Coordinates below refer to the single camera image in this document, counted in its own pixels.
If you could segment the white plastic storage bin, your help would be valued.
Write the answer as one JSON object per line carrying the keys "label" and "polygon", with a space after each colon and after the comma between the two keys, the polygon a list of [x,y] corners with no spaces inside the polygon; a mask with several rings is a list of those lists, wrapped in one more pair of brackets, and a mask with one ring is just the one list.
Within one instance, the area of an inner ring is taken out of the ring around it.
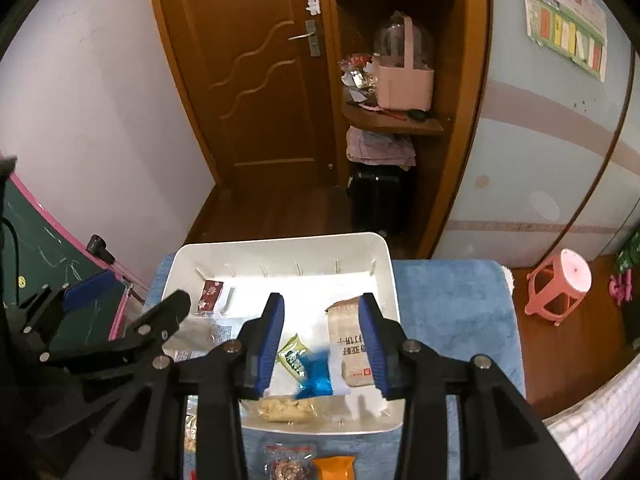
{"label": "white plastic storage bin", "polygon": [[[281,339],[297,336],[311,350],[329,347],[326,310],[337,301],[370,292],[382,315],[400,318],[390,252],[373,233],[186,245],[172,260],[162,294],[182,289],[198,302],[208,280],[224,285],[217,302],[224,311],[220,325],[239,333],[241,323],[261,315],[268,296],[278,292],[285,303]],[[259,403],[244,401],[242,425],[279,434],[379,434],[399,428],[404,414],[402,402],[385,400],[372,385],[312,405],[306,422],[272,422]]]}

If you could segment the orange white snack packet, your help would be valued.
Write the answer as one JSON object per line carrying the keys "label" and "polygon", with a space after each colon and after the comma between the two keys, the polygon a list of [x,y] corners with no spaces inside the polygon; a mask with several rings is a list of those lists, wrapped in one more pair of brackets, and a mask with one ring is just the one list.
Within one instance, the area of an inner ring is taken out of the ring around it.
{"label": "orange white snack packet", "polygon": [[355,456],[319,457],[312,460],[319,480],[355,480]]}

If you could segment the green chalkboard pink frame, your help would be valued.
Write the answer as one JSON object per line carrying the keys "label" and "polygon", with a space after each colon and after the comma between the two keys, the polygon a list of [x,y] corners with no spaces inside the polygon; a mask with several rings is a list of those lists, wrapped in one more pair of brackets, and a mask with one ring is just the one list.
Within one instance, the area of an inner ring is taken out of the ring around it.
{"label": "green chalkboard pink frame", "polygon": [[[3,304],[15,308],[43,286],[57,290],[75,285],[105,269],[105,264],[86,252],[37,202],[35,196],[14,174],[6,182],[3,217],[14,227],[7,228],[2,250]],[[52,339],[54,350],[98,344],[122,336],[125,314],[134,304],[131,284],[119,275],[114,286],[99,298],[71,310],[62,319]]]}

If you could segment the blue white snack packet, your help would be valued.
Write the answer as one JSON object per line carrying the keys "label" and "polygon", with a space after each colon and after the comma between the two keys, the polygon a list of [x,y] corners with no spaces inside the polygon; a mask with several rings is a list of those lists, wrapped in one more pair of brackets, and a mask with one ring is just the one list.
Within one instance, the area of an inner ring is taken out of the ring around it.
{"label": "blue white snack packet", "polygon": [[329,358],[329,349],[299,356],[299,362],[304,369],[304,377],[295,396],[297,400],[318,398],[318,396],[332,396],[333,387]]}

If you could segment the brown wooden door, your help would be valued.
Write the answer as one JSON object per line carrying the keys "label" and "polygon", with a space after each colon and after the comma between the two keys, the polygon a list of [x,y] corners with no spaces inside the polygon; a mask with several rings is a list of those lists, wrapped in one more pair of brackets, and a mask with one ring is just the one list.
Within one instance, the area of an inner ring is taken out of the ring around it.
{"label": "brown wooden door", "polygon": [[319,0],[152,0],[171,75],[214,181],[336,185]]}

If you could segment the upper walnut date packet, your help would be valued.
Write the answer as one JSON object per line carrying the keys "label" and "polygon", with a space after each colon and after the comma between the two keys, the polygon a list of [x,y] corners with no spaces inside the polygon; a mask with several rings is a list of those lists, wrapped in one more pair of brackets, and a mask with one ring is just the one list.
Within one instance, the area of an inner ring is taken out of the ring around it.
{"label": "upper walnut date packet", "polygon": [[264,446],[265,475],[269,480],[314,478],[316,448],[310,443],[268,443]]}

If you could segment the yellow puffed rice cake packet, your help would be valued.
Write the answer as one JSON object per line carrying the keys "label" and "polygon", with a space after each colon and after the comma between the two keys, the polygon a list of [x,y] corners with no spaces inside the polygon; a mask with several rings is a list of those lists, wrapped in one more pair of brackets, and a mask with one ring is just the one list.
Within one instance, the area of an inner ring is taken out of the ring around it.
{"label": "yellow puffed rice cake packet", "polygon": [[268,396],[258,402],[257,409],[262,419],[278,424],[309,422],[317,417],[311,399],[297,399],[294,396]]}

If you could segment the brown soda cracker packet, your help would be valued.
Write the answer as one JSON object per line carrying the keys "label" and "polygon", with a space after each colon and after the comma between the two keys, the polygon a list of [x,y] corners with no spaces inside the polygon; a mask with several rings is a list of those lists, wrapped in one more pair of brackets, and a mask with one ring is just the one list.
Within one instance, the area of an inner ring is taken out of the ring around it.
{"label": "brown soda cracker packet", "polygon": [[359,325],[359,297],[337,301],[326,309],[331,350],[350,388],[373,385],[372,370]]}

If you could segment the pink plastic stool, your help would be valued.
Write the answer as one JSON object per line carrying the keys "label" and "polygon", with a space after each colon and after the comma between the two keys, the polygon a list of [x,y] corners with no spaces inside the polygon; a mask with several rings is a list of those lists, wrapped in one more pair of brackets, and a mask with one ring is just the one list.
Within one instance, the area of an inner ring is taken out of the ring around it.
{"label": "pink plastic stool", "polygon": [[526,276],[526,315],[538,315],[559,326],[590,291],[592,275],[588,262],[578,252],[562,249]]}

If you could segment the pink basket clear dome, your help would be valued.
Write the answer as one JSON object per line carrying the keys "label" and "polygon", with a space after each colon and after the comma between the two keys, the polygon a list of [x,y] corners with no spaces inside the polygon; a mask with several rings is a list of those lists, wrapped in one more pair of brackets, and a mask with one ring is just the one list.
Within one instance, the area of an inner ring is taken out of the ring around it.
{"label": "pink basket clear dome", "polygon": [[395,12],[378,29],[373,65],[379,107],[400,112],[431,109],[435,80],[433,37],[409,15]]}

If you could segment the large clear bread bag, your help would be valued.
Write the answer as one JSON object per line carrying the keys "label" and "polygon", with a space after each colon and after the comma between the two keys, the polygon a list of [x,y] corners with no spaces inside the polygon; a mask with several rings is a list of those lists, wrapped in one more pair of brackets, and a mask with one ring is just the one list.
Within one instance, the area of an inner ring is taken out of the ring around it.
{"label": "large clear bread bag", "polygon": [[238,336],[242,318],[197,318],[188,316],[179,329],[163,344],[163,352],[175,362],[199,358]]}

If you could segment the wooden corner shelf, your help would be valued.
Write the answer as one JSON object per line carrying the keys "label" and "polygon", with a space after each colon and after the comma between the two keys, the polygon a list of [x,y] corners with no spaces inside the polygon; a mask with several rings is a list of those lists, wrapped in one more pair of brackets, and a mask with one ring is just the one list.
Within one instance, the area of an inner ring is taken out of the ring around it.
{"label": "wooden corner shelf", "polygon": [[434,254],[486,81],[491,0],[332,0],[352,226]]}

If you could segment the white checked bedding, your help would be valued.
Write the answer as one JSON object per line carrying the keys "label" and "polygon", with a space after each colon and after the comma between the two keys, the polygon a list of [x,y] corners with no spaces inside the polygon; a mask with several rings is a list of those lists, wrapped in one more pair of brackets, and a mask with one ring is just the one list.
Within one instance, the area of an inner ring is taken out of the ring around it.
{"label": "white checked bedding", "polygon": [[544,420],[581,479],[602,479],[639,423],[640,356],[584,400]]}

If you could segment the blue fuzzy table cloth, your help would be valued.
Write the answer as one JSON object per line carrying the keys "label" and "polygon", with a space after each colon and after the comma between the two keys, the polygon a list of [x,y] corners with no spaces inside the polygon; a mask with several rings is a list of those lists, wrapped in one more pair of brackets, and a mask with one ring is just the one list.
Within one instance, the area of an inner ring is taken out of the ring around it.
{"label": "blue fuzzy table cloth", "polygon": [[[395,260],[401,325],[407,336],[450,358],[484,353],[521,392],[525,378],[518,323],[503,267],[490,260]],[[399,429],[380,434],[299,437],[243,431],[248,475],[265,479],[268,444],[310,444],[320,457],[352,456],[358,479],[391,479]]]}

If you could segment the colourful wall poster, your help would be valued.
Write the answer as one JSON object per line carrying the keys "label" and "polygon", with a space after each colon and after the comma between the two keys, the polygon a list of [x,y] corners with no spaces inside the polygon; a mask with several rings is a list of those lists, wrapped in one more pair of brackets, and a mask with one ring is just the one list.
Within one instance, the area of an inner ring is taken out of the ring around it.
{"label": "colourful wall poster", "polygon": [[608,30],[593,0],[524,0],[526,34],[604,81]]}

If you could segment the small dark red packet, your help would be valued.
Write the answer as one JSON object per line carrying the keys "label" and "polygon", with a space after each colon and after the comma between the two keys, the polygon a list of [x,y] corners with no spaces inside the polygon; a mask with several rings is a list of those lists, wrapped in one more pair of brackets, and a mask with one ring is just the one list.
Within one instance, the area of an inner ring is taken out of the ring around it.
{"label": "small dark red packet", "polygon": [[216,302],[224,289],[224,283],[215,280],[206,280],[203,286],[201,297],[196,305],[198,315],[209,315],[215,310]]}

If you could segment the pink toy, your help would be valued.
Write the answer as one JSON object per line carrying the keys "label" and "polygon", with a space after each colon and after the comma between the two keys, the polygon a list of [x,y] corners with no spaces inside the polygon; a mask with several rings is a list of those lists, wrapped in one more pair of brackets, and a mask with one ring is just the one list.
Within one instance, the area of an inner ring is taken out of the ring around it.
{"label": "pink toy", "polygon": [[632,272],[630,269],[610,277],[608,293],[619,307],[632,299]]}

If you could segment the folded pink clothes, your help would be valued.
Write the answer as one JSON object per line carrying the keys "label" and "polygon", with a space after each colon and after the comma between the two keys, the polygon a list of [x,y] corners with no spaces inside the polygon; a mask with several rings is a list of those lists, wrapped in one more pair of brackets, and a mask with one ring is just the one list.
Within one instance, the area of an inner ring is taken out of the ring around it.
{"label": "folded pink clothes", "polygon": [[349,127],[346,133],[346,157],[369,166],[413,167],[416,151],[405,136],[390,136]]}

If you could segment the green snack packet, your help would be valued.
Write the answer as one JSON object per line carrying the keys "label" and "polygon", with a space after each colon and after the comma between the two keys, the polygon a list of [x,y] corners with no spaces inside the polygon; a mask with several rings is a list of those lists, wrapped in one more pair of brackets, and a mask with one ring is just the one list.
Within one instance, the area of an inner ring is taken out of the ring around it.
{"label": "green snack packet", "polygon": [[296,382],[302,384],[307,377],[303,358],[311,355],[310,349],[295,334],[278,351],[278,362]]}

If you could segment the light blue wardrobe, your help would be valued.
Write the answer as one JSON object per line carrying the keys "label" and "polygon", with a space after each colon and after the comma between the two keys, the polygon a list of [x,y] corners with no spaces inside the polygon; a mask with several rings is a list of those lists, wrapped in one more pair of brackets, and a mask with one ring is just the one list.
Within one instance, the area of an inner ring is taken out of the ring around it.
{"label": "light blue wardrobe", "polygon": [[435,255],[536,266],[615,254],[639,222],[639,55],[606,19],[605,76],[528,36],[525,0],[492,0],[480,118]]}

